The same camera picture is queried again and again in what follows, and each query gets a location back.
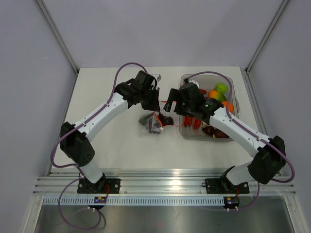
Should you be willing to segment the green toy lime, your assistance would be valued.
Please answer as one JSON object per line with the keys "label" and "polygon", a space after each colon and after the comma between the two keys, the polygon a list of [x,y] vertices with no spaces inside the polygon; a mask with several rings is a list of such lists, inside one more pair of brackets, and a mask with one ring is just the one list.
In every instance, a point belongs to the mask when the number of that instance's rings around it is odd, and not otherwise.
{"label": "green toy lime", "polygon": [[216,90],[216,91],[219,92],[219,93],[224,94],[224,93],[227,92],[228,87],[227,87],[227,85],[224,84],[224,83],[218,83],[218,84],[215,85],[214,90]]}

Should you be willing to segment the dark red toy apple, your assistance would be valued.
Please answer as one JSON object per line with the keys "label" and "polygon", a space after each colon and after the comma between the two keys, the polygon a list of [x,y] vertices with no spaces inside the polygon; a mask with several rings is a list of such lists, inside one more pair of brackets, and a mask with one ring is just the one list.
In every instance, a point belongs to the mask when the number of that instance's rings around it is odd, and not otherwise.
{"label": "dark red toy apple", "polygon": [[215,129],[212,136],[213,138],[224,138],[224,139],[230,138],[227,134],[225,134],[219,129]]}

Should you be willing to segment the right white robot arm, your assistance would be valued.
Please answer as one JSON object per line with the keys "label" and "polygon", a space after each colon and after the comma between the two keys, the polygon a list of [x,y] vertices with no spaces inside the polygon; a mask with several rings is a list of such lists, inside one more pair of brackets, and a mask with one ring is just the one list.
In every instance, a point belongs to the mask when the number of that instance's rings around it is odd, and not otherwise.
{"label": "right white robot arm", "polygon": [[195,117],[222,131],[253,158],[249,163],[230,167],[221,175],[220,185],[225,192],[232,192],[241,183],[249,181],[267,184],[286,165],[283,158],[285,143],[279,136],[270,138],[256,132],[221,102],[214,98],[205,99],[196,84],[186,83],[179,89],[171,89],[164,110],[169,112],[172,106],[178,115]]}

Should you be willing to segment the orange green toy mango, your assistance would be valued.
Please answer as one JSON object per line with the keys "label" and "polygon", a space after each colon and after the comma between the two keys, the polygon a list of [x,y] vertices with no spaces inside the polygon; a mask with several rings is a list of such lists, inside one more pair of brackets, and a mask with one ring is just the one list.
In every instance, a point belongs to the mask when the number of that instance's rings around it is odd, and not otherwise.
{"label": "orange green toy mango", "polygon": [[225,97],[225,95],[221,92],[216,91],[216,90],[209,91],[208,98],[215,99],[219,102],[227,101],[227,98]]}

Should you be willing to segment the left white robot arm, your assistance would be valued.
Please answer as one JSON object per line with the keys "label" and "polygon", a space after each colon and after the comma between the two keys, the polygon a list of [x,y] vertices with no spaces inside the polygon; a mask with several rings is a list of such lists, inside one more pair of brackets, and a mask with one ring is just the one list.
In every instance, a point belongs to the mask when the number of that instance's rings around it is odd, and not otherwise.
{"label": "left white robot arm", "polygon": [[104,173],[94,160],[92,140],[112,119],[133,105],[140,104],[144,110],[159,111],[157,84],[160,80],[160,74],[148,74],[141,70],[134,79],[114,86],[106,102],[84,119],[74,124],[65,122],[61,126],[63,140],[60,149],[75,162],[92,192],[102,192],[106,183]]}

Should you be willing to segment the dark red toy fig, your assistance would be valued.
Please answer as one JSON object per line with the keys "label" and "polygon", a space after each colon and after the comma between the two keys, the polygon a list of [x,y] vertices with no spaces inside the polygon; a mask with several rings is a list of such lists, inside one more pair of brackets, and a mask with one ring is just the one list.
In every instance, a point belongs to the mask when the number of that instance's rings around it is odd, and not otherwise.
{"label": "dark red toy fig", "polygon": [[202,131],[208,136],[213,136],[215,128],[212,126],[205,126],[202,128]]}

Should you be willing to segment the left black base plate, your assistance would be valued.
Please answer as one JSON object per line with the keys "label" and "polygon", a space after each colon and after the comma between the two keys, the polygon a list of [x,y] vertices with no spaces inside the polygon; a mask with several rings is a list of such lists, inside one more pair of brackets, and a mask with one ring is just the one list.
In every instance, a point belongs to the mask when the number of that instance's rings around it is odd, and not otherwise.
{"label": "left black base plate", "polygon": [[104,182],[91,183],[86,178],[78,184],[78,194],[118,194],[120,192],[120,179],[106,178]]}

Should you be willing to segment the red toy lobster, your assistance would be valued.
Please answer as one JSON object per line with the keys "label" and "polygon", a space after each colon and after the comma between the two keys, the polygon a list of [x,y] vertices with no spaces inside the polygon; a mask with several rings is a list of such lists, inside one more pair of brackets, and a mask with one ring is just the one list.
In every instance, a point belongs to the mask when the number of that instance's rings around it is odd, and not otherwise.
{"label": "red toy lobster", "polygon": [[196,135],[199,135],[198,130],[203,129],[207,126],[202,120],[198,120],[195,117],[185,116],[183,117],[182,126],[192,128]]}

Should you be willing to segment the clear zip top bag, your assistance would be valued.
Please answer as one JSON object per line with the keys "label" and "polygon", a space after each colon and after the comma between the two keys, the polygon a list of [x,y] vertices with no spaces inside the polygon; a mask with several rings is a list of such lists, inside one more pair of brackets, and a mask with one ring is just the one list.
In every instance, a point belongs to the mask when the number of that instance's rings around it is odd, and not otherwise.
{"label": "clear zip top bag", "polygon": [[161,134],[163,130],[181,127],[183,122],[180,122],[180,116],[174,112],[176,101],[173,101],[169,112],[164,110],[166,102],[166,100],[159,101],[159,112],[144,111],[140,116],[138,123],[144,133]]}

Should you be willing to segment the dark purple toy grapes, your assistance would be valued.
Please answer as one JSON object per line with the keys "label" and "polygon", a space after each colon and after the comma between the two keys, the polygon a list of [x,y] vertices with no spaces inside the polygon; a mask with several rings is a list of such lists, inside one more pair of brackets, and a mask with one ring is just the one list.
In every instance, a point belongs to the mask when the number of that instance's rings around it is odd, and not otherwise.
{"label": "dark purple toy grapes", "polygon": [[164,127],[172,126],[174,120],[170,116],[157,116],[153,115],[146,126],[148,133],[151,134],[160,134],[162,133]]}

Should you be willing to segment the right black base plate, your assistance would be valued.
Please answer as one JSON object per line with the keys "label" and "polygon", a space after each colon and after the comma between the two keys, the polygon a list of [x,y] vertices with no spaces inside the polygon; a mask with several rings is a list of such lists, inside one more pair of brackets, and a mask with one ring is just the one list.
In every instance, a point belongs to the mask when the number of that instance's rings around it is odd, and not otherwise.
{"label": "right black base plate", "polygon": [[223,186],[220,178],[207,178],[201,183],[208,194],[249,194],[249,186],[247,182],[239,185],[228,184]]}

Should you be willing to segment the clear plastic food bin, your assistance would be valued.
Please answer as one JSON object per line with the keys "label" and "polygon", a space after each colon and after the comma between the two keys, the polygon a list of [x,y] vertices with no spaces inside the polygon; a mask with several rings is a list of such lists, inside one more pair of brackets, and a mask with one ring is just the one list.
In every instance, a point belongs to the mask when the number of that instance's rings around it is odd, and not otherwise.
{"label": "clear plastic food bin", "polygon": [[[196,75],[194,77],[189,78],[190,80],[195,80],[200,85],[200,91],[204,95],[205,99],[208,99],[208,93],[211,90],[214,90],[215,85],[218,83],[224,83],[227,85],[228,90],[226,93],[224,93],[225,97],[230,99],[230,102],[234,105],[234,113],[233,115],[238,117],[240,112],[239,103],[236,99],[235,90],[234,90],[234,84],[233,80],[230,77],[227,77],[226,79],[216,75],[216,74],[200,74]],[[180,122],[183,121],[183,116],[180,116]],[[199,135],[196,135],[192,128],[190,127],[184,127],[181,125],[181,128],[179,130],[180,134],[185,138],[189,140],[199,140],[199,141],[221,141],[221,142],[229,142],[232,141],[232,138],[224,139],[224,138],[213,138],[213,136],[206,135],[202,129],[198,130]]]}

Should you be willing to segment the aluminium rail frame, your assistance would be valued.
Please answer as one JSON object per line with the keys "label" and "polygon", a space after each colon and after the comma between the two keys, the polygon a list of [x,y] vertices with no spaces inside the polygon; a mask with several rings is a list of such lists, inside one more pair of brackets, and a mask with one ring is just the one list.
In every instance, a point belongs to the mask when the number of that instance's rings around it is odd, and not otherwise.
{"label": "aluminium rail frame", "polygon": [[[121,180],[119,196],[206,196],[206,178],[219,177],[224,168],[118,169],[105,168],[108,178]],[[75,168],[52,168],[37,178],[33,195],[57,195],[78,178]]]}

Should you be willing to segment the toy orange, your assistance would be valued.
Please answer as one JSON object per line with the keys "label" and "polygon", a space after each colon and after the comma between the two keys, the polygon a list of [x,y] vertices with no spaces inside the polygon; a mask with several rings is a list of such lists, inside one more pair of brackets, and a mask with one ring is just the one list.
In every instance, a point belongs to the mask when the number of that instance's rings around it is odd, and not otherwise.
{"label": "toy orange", "polygon": [[231,102],[223,101],[221,104],[224,106],[224,108],[228,108],[229,112],[234,113],[234,105]]}

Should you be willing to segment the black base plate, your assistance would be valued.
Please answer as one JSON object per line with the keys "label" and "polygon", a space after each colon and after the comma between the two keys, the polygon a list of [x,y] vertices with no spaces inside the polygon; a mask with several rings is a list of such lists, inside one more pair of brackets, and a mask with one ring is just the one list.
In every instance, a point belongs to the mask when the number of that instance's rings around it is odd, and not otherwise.
{"label": "black base plate", "polygon": [[247,182],[239,185],[228,184],[223,186],[220,178],[207,178],[201,183],[208,194],[249,194],[249,186]]}
{"label": "black base plate", "polygon": [[120,179],[106,178],[104,182],[91,183],[86,178],[78,184],[78,194],[118,194],[120,192]]}

